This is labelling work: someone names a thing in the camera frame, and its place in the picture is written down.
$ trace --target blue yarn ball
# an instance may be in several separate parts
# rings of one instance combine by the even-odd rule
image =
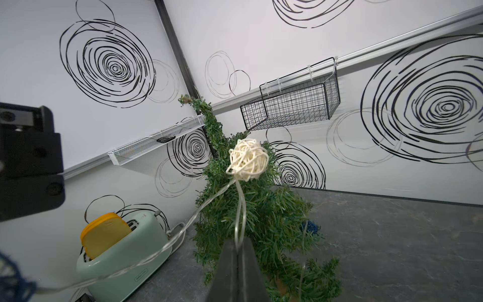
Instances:
[[[7,272],[0,275],[0,301],[27,302],[37,289],[35,282],[28,282],[20,273],[17,264],[2,252],[0,267]]]
[[[314,234],[317,234],[317,232],[319,231],[319,227],[311,222],[310,220],[307,221],[307,222],[302,222],[302,225],[300,226],[300,230],[303,232],[303,229],[305,227],[305,224],[307,223],[307,233],[310,233],[310,232],[313,232]]]

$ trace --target screw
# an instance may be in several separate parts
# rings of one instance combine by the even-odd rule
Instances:
[[[45,158],[45,157],[47,157],[47,150],[45,150],[42,147],[36,147],[36,148],[33,149],[33,154],[34,154],[35,157]]]
[[[50,183],[45,191],[50,196],[59,195],[64,190],[64,187],[60,183]]]
[[[0,118],[3,119],[6,122],[13,122],[15,121],[15,115],[13,112],[10,111],[4,111],[0,113]]]

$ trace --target power cord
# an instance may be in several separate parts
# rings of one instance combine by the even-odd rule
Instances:
[[[91,202],[90,202],[90,204],[87,206],[87,208],[85,209],[85,212],[84,212],[84,220],[85,220],[85,222],[86,222],[87,224],[89,223],[89,222],[88,222],[88,220],[87,220],[87,210],[89,209],[89,207],[92,205],[92,203],[93,203],[93,202],[95,202],[95,201],[97,201],[97,200],[99,200],[99,199],[101,199],[101,198],[103,198],[103,197],[107,197],[107,196],[113,196],[113,197],[116,197],[116,198],[118,198],[118,199],[119,199],[119,200],[122,202],[123,207],[122,207],[120,210],[118,210],[117,212],[115,212],[115,213],[116,213],[116,214],[118,214],[118,215],[119,215],[121,218],[124,218],[124,217],[126,217],[127,215],[129,215],[129,214],[131,214],[131,213],[134,213],[134,212],[137,212],[137,211],[150,211],[150,212],[153,212],[153,213],[154,213],[154,216],[156,216],[156,217],[158,217],[158,216],[159,216],[159,217],[161,217],[161,220],[162,220],[162,222],[163,222],[164,226],[163,226],[163,224],[161,224],[161,223],[159,223],[159,225],[160,225],[160,226],[161,226],[161,228],[162,228],[162,229],[165,231],[165,233],[166,233],[166,234],[168,234],[168,232],[169,232],[169,234],[171,234],[171,232],[170,232],[171,228],[170,228],[170,225],[169,225],[169,223],[168,223],[168,219],[166,218],[166,215],[164,214],[164,212],[163,212],[163,211],[161,211],[161,210],[160,210],[160,209],[159,209],[157,206],[155,206],[155,205],[153,205],[153,204],[150,204],[150,203],[135,203],[135,204],[128,204],[128,205],[126,205],[126,203],[124,202],[124,200],[123,200],[122,198],[120,198],[120,197],[119,197],[119,196],[117,196],[117,195],[113,195],[113,194],[109,194],[109,195],[104,195],[104,196],[101,196],[101,197],[96,198],[96,199],[94,199],[93,201],[91,201]],[[135,205],[137,205],[137,206],[145,206],[145,207],[142,207],[142,208],[141,208],[141,207],[130,208],[130,207],[135,206]],[[153,209],[148,209],[148,208],[146,208],[146,206],[153,207],[153,208],[155,208],[156,210],[153,210]],[[82,247],[81,247],[81,253],[80,253],[80,255],[82,255],[82,252],[83,252],[83,251],[84,251],[84,247],[82,246]]]
[[[181,226],[181,228],[184,228],[184,227],[185,227],[185,225],[186,225],[186,224],[185,224],[184,222],[180,222],[180,223],[178,223],[178,224],[177,224],[177,225],[176,225],[176,226],[173,228],[173,230],[175,230],[175,229],[176,229],[178,226]],[[166,232],[166,235],[168,236],[168,238],[170,238],[170,237],[171,237],[171,232],[172,232],[173,230],[169,230],[169,231],[167,231],[167,232]],[[172,250],[172,251],[171,251],[170,256],[171,256],[172,254],[174,254],[174,252],[176,252],[176,251],[178,250],[178,248],[180,248],[180,246],[181,246],[181,245],[183,244],[183,242],[185,241],[185,236],[186,236],[186,232],[183,232],[183,237],[181,238],[181,242],[180,242],[180,243],[179,243],[179,244],[178,244],[178,245],[175,247],[175,249],[174,249],[174,250]]]
[[[71,298],[69,299],[69,302],[72,302],[72,301],[75,301],[77,300],[80,296],[83,295],[83,293],[85,292],[85,289],[86,288],[78,288],[71,296]]]

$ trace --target white wire tray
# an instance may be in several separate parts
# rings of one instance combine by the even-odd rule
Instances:
[[[138,158],[156,148],[159,148],[169,142],[159,143],[156,140],[161,137],[181,137],[205,124],[205,116],[197,115],[194,117],[187,118],[182,122],[153,133],[151,135],[145,136],[141,139],[135,140],[128,143],[122,147],[116,148],[109,151],[107,154],[111,158],[111,161],[116,166],[122,166],[131,160]]]

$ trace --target white wall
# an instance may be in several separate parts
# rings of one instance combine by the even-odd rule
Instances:
[[[482,4],[480,0],[305,2],[165,0],[195,84],[212,103],[233,96],[229,82],[236,95],[249,90],[246,74],[236,72],[230,79],[235,70],[246,72],[251,89],[258,88],[309,64],[342,57]],[[315,23],[286,23],[275,9],[277,3],[303,11],[285,11],[291,18],[321,14],[313,19],[320,24],[333,19],[317,28],[299,28],[296,26],[311,27]],[[297,5],[314,8],[303,10]]]
[[[177,101],[186,88],[154,2],[103,2],[0,0],[0,100],[34,107],[44,105],[52,110],[56,131],[62,136],[64,168],[195,115],[192,108],[181,107]],[[115,20],[122,43],[106,41],[105,38],[118,34],[110,27],[101,32],[85,25],[77,15],[76,4],[85,21]],[[71,26],[59,45],[62,34]],[[67,47],[72,29],[80,26],[88,30],[76,35]],[[81,55],[84,49],[107,52]],[[80,68],[76,66],[77,57],[87,60],[79,61]],[[77,76],[76,82],[64,67],[66,59],[71,73]],[[113,65],[109,64],[113,63],[118,63],[116,68],[126,68],[126,72],[122,76],[112,75],[114,71],[109,68]],[[90,73],[84,65],[93,68]],[[85,80],[79,70],[85,72]],[[152,87],[154,71],[156,82]],[[149,84],[141,86],[137,80]],[[90,83],[92,87],[83,85],[81,89],[76,83]],[[140,98],[149,87],[153,88],[149,95]]]
[[[182,176],[169,160],[165,161],[168,148],[169,144],[123,166],[107,162],[68,179],[66,200],[59,208],[0,223],[2,252],[19,264],[24,276],[40,286],[65,286],[79,281],[75,273],[81,249],[79,237],[87,225],[84,212],[92,200],[113,194],[121,197],[126,205],[149,203],[157,206],[165,213],[170,226],[185,221],[194,212],[197,191],[202,191],[206,182]],[[165,163],[162,176],[168,183],[174,183],[168,188],[183,191],[178,197],[166,198],[158,192],[156,173],[162,162]],[[122,203],[118,199],[106,197],[89,207],[87,219],[90,222],[121,208]],[[35,295],[32,301],[67,302],[73,292]]]
[[[482,27],[476,26],[455,33],[455,38],[409,48],[405,57],[398,58],[397,64],[388,63],[379,76],[373,75],[391,56],[341,70],[341,104],[331,120],[257,130],[250,137],[292,142],[279,144],[281,150],[277,151],[278,155],[285,155],[279,162],[287,184],[483,204],[481,31]],[[408,74],[412,74],[413,81],[406,83],[401,79],[408,79]],[[372,99],[377,100],[376,108],[383,110],[373,111]],[[377,105],[385,101],[387,107]],[[447,108],[437,108],[444,103]],[[399,135],[400,148],[384,150],[373,141],[371,134],[379,137],[381,146],[388,147],[391,139],[381,125],[373,123],[372,112],[383,115],[388,131]],[[226,134],[245,130],[239,109],[217,118]],[[376,124],[384,138],[377,133]],[[391,125],[398,126],[407,137]],[[416,133],[442,143],[411,139]]]

